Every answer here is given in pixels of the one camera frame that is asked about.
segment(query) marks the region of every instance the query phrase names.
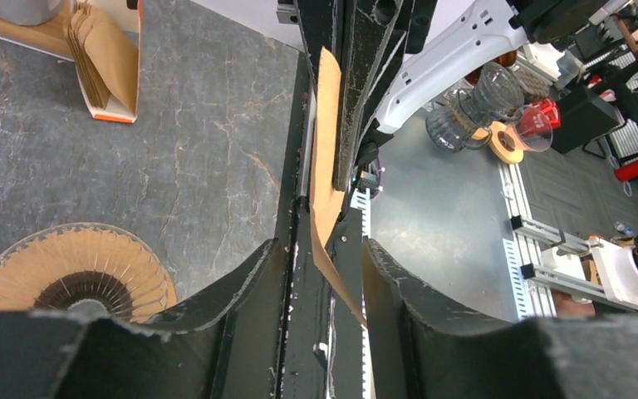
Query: gray floor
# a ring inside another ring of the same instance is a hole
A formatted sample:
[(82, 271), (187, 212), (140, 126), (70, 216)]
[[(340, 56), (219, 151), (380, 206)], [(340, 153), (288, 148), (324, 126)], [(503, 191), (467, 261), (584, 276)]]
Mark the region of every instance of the gray floor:
[(441, 293), (514, 322), (499, 161), (487, 150), (438, 149), (424, 117), (419, 110), (380, 148), (385, 192), (371, 203), (373, 238)]
[(91, 119), (70, 62), (0, 41), (0, 253), (113, 224), (186, 298), (274, 235), (298, 54), (189, 0), (142, 5), (132, 126)]
[(626, 196), (607, 160), (582, 150), (548, 150), (526, 153), (520, 165), (534, 219), (584, 238), (619, 235), (616, 221), (638, 233), (638, 180)]

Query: white robotic arm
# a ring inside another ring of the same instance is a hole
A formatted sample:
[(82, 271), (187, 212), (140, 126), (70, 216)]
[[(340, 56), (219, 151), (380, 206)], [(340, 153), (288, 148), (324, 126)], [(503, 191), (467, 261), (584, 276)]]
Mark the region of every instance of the white robotic arm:
[(402, 66), (375, 114), (378, 131), (394, 133), (415, 111), (459, 79), (526, 44), (524, 29), (510, 26), (514, 15), (505, 0), (471, 0), (463, 14)]

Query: gray marble surface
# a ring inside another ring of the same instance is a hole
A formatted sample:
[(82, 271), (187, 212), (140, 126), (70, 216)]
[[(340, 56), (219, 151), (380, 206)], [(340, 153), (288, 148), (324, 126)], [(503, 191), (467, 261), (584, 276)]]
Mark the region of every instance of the gray marble surface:
[(0, 41), (0, 253), (113, 224), (186, 298), (274, 235), (297, 51), (188, 0), (143, 7), (132, 126), (91, 119), (73, 64)]

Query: glass carafe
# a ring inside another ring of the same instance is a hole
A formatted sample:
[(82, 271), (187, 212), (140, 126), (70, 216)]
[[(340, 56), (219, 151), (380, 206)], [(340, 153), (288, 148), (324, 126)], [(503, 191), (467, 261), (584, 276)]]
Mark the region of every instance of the glass carafe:
[(511, 110), (524, 104), (517, 79), (494, 62), (483, 66), (473, 90), (452, 90), (445, 97), (449, 104), (432, 111), (425, 124), (431, 140), (453, 152), (469, 146), (477, 129), (488, 129), (495, 119), (506, 119)]

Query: marble countertop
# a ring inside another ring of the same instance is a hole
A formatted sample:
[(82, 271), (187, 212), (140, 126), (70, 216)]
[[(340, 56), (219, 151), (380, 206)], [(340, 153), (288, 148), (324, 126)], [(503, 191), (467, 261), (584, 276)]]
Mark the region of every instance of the marble countertop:
[(189, 0), (142, 7), (131, 126), (91, 119), (70, 62), (0, 41), (0, 253), (113, 224), (186, 298), (274, 235), (298, 53)]

